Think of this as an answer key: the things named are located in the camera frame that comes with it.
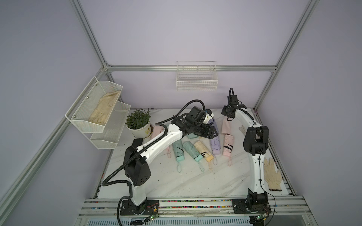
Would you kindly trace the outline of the purple umbrella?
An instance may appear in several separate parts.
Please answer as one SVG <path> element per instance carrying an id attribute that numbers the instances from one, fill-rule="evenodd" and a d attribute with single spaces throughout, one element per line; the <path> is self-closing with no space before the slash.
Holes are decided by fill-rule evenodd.
<path id="1" fill-rule="evenodd" d="M 209 119 L 207 124 L 210 124 L 211 126 L 213 126 L 215 128 L 215 132 L 217 134 L 219 134 L 219 130 L 218 130 L 218 127 L 217 127 L 217 122 L 215 120 L 215 116 L 212 113 L 211 109 L 207 109 L 207 114 L 210 116 L 210 119 Z"/>
<path id="2" fill-rule="evenodd" d="M 221 153 L 221 144 L 218 136 L 214 137 L 213 139 L 210 139 L 210 147 L 212 150 L 212 154 L 218 155 Z"/>

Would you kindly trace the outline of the yellow umbrella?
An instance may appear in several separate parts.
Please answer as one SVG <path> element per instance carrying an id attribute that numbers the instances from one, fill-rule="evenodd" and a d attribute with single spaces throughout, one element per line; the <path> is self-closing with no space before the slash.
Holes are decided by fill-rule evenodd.
<path id="1" fill-rule="evenodd" d="M 199 154 L 207 161 L 209 169 L 212 170 L 213 166 L 217 165 L 217 160 L 215 156 L 209 151 L 207 146 L 202 141 L 195 142 L 194 147 L 199 152 Z"/>

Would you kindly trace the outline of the pink umbrella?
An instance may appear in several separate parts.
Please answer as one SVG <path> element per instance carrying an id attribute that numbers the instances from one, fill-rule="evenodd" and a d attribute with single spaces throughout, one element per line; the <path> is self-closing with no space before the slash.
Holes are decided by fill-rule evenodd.
<path id="1" fill-rule="evenodd" d="M 230 122 L 228 121 L 228 118 L 224 118 L 224 120 L 222 122 L 221 134 L 222 135 L 231 135 L 232 134 L 231 125 L 230 125 Z"/>
<path id="2" fill-rule="evenodd" d="M 228 163 L 227 163 L 228 166 L 232 165 L 233 146 L 234 146 L 234 136 L 225 134 L 222 155 L 228 158 Z"/>
<path id="3" fill-rule="evenodd" d="M 166 155 L 167 155 L 167 157 L 169 158 L 169 159 L 171 159 L 172 158 L 172 154 L 171 154 L 171 146 L 168 146 L 167 148 L 166 148 Z"/>

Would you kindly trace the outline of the teal umbrella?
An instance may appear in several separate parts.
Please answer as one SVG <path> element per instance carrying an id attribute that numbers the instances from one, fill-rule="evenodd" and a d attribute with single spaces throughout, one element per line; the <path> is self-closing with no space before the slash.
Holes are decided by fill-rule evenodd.
<path id="1" fill-rule="evenodd" d="M 186 135 L 188 139 L 195 139 L 195 138 L 198 138 L 198 135 L 195 135 L 194 133 L 191 133 L 191 134 L 187 134 Z"/>
<path id="2" fill-rule="evenodd" d="M 173 152 L 174 152 L 174 156 L 177 162 L 177 172 L 181 173 L 182 172 L 182 164 L 181 162 L 185 160 L 184 157 L 184 149 L 183 149 L 183 143 L 181 140 L 175 141 L 173 144 Z"/>
<path id="3" fill-rule="evenodd" d="M 186 141 L 183 143 L 183 148 L 190 155 L 190 157 L 198 164 L 200 170 L 202 172 L 204 172 L 205 169 L 202 166 L 202 164 L 200 163 L 200 161 L 203 159 L 203 157 L 198 152 L 198 150 L 195 148 L 195 146 L 190 141 Z"/>

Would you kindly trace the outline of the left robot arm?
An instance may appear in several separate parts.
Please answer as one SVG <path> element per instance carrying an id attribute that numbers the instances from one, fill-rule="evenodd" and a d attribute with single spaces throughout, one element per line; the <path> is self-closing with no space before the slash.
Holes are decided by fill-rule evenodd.
<path id="1" fill-rule="evenodd" d="M 123 164 L 106 177 L 101 184 L 103 187 L 126 184 L 129 188 L 129 195 L 121 197 L 117 204 L 118 225 L 122 225 L 120 213 L 123 201 L 131 204 L 136 215 L 149 209 L 143 185 L 151 176 L 150 164 L 153 160 L 168 146 L 188 134 L 193 133 L 208 139 L 218 136 L 215 126 L 210 122 L 213 117 L 213 113 L 206 109 L 203 101 L 191 100 L 177 114 L 156 123 L 157 126 L 163 128 L 161 134 L 144 145 L 129 146 L 126 149 Z"/>

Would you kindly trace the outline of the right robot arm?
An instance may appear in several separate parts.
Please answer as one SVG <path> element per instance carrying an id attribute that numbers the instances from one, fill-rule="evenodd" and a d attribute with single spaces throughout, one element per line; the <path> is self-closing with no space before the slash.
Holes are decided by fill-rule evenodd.
<path id="1" fill-rule="evenodd" d="M 245 105 L 238 100 L 233 88 L 229 89 L 227 100 L 222 115 L 226 116 L 228 121 L 239 120 L 245 130 L 243 148 L 248 154 L 251 183 L 244 208 L 249 213 L 269 215 L 272 210 L 268 202 L 268 192 L 264 189 L 264 159 L 268 150 L 269 129 L 256 122 Z"/>

